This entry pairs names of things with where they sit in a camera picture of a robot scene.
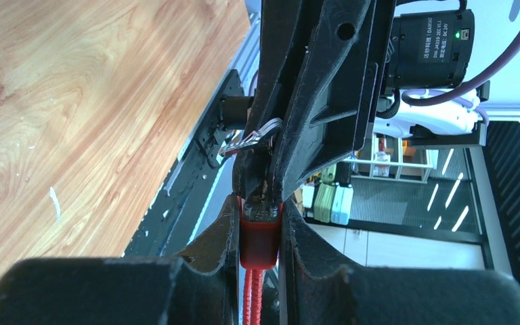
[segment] wooden table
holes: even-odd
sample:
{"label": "wooden table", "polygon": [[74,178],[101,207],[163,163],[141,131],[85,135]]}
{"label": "wooden table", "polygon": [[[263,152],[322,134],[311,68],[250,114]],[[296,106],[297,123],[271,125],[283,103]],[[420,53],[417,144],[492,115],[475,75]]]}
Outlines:
{"label": "wooden table", "polygon": [[120,256],[247,30],[242,0],[0,0],[0,276]]}

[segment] red string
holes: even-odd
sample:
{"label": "red string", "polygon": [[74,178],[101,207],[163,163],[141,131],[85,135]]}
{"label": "red string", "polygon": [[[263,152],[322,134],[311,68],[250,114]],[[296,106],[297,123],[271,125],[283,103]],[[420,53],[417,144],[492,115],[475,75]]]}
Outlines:
{"label": "red string", "polygon": [[250,306],[250,298],[251,298],[251,291],[252,289],[252,270],[247,269],[246,275],[244,277],[244,299],[242,302],[242,324],[243,325],[250,325],[250,312],[251,312],[251,306]]}
{"label": "red string", "polygon": [[264,285],[264,270],[252,270],[252,311],[251,325],[260,325],[260,313],[262,311],[262,288]]}
{"label": "red string", "polygon": [[260,325],[262,312],[263,269],[247,269],[244,278],[242,324]]}

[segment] black motor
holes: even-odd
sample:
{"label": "black motor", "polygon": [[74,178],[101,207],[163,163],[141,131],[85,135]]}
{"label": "black motor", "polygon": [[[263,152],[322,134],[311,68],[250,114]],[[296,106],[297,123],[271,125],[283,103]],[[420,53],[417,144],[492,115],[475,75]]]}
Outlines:
{"label": "black motor", "polygon": [[474,28],[469,9],[394,18],[384,95],[394,89],[457,87],[471,58]]}

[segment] green container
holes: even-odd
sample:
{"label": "green container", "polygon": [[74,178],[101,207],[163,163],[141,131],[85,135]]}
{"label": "green container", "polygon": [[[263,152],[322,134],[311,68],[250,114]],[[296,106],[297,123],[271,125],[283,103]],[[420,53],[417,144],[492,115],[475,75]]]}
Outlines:
{"label": "green container", "polygon": [[336,194],[336,187],[321,184],[316,194],[314,201],[314,219],[320,222],[329,223],[332,217],[332,204],[334,203],[334,196]]}

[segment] screw hole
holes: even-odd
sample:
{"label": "screw hole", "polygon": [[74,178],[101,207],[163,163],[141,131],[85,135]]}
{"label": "screw hole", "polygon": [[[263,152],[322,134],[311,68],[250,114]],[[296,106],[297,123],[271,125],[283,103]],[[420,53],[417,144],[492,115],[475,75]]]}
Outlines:
{"label": "screw hole", "polygon": [[338,27],[337,34],[342,41],[347,41],[354,36],[355,27],[349,22],[345,22]]}

